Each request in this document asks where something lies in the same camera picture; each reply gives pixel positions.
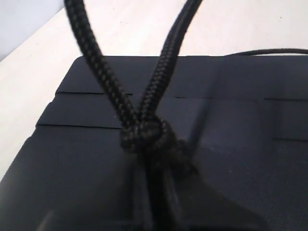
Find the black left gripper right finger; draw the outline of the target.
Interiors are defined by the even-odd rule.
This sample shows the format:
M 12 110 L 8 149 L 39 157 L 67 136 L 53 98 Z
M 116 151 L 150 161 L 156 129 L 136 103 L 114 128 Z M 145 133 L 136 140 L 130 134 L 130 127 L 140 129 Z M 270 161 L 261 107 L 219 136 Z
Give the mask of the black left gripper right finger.
M 260 231 L 262 217 L 206 184 L 185 157 L 166 158 L 166 199 L 174 231 Z

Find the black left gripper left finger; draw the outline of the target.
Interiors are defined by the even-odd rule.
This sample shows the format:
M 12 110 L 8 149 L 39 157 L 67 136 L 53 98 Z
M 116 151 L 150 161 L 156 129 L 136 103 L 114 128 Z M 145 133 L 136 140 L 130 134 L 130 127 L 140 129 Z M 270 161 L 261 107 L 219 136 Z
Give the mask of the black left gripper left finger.
M 121 161 L 87 194 L 47 213 L 39 231 L 145 231 L 146 161 L 141 155 Z

